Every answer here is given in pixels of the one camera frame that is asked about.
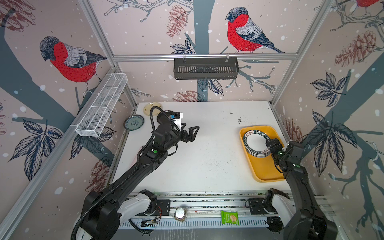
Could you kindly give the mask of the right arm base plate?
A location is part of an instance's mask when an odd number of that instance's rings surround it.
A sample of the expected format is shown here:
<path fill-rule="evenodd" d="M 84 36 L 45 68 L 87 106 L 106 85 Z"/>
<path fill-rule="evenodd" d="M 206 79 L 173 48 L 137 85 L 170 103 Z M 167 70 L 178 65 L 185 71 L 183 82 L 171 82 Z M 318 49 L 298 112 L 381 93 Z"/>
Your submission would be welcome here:
<path fill-rule="evenodd" d="M 269 215 L 270 213 L 264 207 L 264 199 L 248 199 L 248 208 L 251 215 Z"/>

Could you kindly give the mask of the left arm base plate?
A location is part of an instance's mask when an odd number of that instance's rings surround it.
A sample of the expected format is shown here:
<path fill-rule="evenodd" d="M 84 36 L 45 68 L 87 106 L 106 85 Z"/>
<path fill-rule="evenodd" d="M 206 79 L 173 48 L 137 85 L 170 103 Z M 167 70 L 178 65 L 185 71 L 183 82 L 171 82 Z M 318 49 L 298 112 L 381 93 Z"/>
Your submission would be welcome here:
<path fill-rule="evenodd" d="M 168 216 L 170 214 L 170 200 L 155 200 L 150 208 L 150 216 Z"/>

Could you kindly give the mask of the black small plate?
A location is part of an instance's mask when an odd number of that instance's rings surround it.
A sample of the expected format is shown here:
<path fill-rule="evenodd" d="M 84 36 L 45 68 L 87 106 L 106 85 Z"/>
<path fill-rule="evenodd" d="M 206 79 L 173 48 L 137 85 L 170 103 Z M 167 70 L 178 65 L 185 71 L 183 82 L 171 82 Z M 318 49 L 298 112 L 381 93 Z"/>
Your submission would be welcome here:
<path fill-rule="evenodd" d="M 160 112 L 158 115 L 157 115 L 157 122 L 159 125 L 161 124 L 169 124 L 171 125 L 171 111 L 165 111 L 164 113 L 163 112 Z"/>

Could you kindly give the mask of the yellow small plate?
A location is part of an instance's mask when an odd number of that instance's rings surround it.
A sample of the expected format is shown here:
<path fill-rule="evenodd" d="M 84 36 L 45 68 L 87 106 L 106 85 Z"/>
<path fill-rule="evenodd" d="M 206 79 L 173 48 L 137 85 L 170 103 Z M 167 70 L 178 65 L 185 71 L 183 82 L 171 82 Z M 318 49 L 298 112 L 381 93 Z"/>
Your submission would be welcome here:
<path fill-rule="evenodd" d="M 152 109 L 152 107 L 159 107 L 159 108 L 163 108 L 162 104 L 161 103 L 148 103 L 144 109 L 143 109 L 143 112 L 145 115 L 149 116 L 150 115 L 150 111 Z M 158 110 L 158 109 L 154 109 L 153 110 L 153 116 L 156 116 L 160 113 L 161 111 Z"/>

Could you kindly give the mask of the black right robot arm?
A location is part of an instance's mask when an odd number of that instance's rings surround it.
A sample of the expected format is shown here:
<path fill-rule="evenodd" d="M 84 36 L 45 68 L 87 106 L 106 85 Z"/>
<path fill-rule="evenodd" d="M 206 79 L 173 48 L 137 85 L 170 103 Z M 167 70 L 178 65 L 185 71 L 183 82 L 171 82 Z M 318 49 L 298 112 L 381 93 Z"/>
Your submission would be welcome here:
<path fill-rule="evenodd" d="M 335 240 L 338 229 L 327 219 L 313 193 L 307 170 L 300 165 L 303 145 L 289 141 L 286 150 L 278 139 L 266 140 L 275 166 L 289 184 L 296 210 L 288 194 L 271 188 L 263 201 L 268 213 L 278 213 L 284 226 L 284 240 Z"/>

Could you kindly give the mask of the green lettered rim plate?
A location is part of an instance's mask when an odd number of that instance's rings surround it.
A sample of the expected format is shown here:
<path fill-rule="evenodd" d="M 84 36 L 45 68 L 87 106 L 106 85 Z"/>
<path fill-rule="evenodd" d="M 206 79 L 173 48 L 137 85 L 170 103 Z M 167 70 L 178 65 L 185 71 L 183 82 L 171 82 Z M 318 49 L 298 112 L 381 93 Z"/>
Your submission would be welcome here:
<path fill-rule="evenodd" d="M 265 158 L 270 154 L 266 146 L 269 136 L 259 130 L 247 131 L 243 136 L 243 143 L 247 152 L 257 158 Z"/>

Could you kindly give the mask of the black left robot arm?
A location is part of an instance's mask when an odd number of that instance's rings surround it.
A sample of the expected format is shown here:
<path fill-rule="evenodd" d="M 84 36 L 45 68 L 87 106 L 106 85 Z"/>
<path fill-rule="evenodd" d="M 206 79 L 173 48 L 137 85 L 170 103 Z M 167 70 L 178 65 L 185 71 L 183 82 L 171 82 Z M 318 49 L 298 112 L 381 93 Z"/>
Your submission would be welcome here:
<path fill-rule="evenodd" d="M 71 239 L 77 238 L 79 229 L 87 232 L 93 240 L 110 240 L 121 224 L 148 209 L 154 209 L 156 196 L 147 190 L 141 191 L 134 199 L 128 195 L 154 172 L 169 156 L 168 150 L 179 142 L 193 142 L 200 129 L 190 127 L 187 131 L 183 123 L 179 128 L 175 122 L 162 112 L 164 120 L 155 127 L 151 120 L 152 135 L 137 154 L 136 163 L 120 178 L 97 193 L 91 191 L 85 198 L 82 214 L 74 225 Z"/>

